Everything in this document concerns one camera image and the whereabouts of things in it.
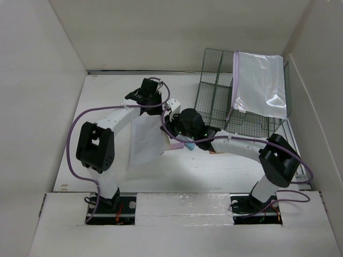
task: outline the white plastic sheet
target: white plastic sheet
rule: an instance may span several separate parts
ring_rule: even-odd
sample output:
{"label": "white plastic sheet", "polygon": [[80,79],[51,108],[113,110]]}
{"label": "white plastic sheet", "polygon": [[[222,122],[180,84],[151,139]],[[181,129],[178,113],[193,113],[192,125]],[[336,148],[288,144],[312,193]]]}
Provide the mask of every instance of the white plastic sheet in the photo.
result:
{"label": "white plastic sheet", "polygon": [[232,108],[287,119],[284,59],[234,53]]}

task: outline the metal wire rack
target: metal wire rack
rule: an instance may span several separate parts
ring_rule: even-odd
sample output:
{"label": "metal wire rack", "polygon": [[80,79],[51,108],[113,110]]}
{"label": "metal wire rack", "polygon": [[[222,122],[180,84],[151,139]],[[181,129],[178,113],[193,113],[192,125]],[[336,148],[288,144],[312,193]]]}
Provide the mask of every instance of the metal wire rack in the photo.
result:
{"label": "metal wire rack", "polygon": [[[283,119],[264,117],[252,112],[230,112],[233,85],[234,52],[205,49],[202,74],[195,109],[207,125],[227,132],[256,138],[271,136]],[[288,62],[284,62],[287,116],[290,114],[290,85]]]}

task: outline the plastic bag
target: plastic bag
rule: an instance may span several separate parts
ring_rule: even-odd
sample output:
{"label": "plastic bag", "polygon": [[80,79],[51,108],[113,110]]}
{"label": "plastic bag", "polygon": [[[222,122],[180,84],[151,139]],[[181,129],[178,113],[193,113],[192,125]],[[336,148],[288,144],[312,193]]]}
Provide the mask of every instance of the plastic bag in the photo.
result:
{"label": "plastic bag", "polygon": [[234,53],[231,107],[265,117],[287,119],[284,59]]}

